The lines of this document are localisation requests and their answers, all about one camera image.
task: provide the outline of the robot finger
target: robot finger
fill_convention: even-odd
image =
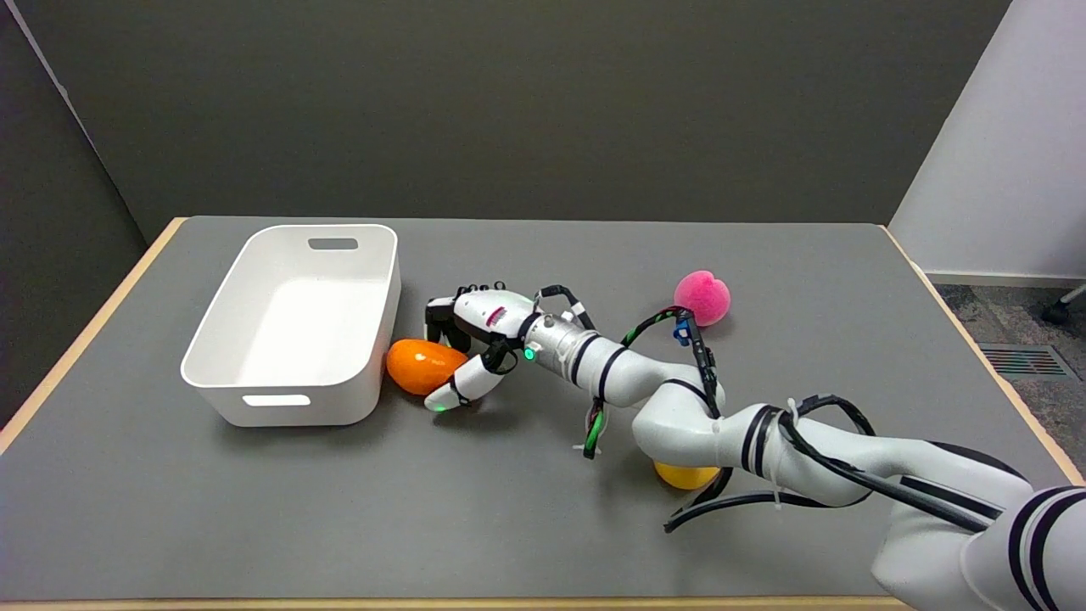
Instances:
[[[457,368],[449,382],[427,396],[426,409],[443,412],[467,406],[493,391],[503,378],[500,373],[488,371],[482,356],[477,355]]]

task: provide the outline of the plastic egg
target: plastic egg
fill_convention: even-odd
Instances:
[[[425,340],[401,340],[389,348],[386,368],[401,389],[426,396],[449,381],[467,355]]]
[[[720,469],[716,467],[671,467],[656,461],[653,461],[653,466],[660,480],[680,491],[696,491],[712,482],[720,473]]]

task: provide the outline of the pink pom-pom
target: pink pom-pom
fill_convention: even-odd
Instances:
[[[705,328],[724,318],[732,305],[732,293],[724,280],[715,278],[712,271],[698,269],[679,280],[675,305],[693,311],[694,322]]]

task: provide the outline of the table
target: table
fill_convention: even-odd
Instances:
[[[435,417],[387,384],[354,427],[228,425],[181,381],[181,357],[244,240],[298,221],[358,220],[175,219],[0,434],[0,600],[900,607],[868,574],[886,499],[741,508],[665,535],[685,497],[637,451],[633,412],[585,461],[571,446],[586,395],[538,368],[521,366],[476,413]],[[1037,486],[1082,483],[883,227],[380,221],[400,234],[396,338],[418,335],[428,297],[497,279],[525,292],[566,283],[617,338],[708,267],[734,296],[706,332],[725,413],[832,392],[881,435],[972,446]],[[689,359],[665,331],[636,348]],[[766,487],[745,474],[732,486]]]

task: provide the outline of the chair leg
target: chair leg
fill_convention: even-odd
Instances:
[[[1062,326],[1066,323],[1071,318],[1071,314],[1068,313],[1068,303],[1071,303],[1075,300],[1075,297],[1084,292],[1086,292],[1086,283],[1057,298],[1056,303],[1046,305],[1045,309],[1040,313],[1041,320],[1052,323],[1053,326]]]

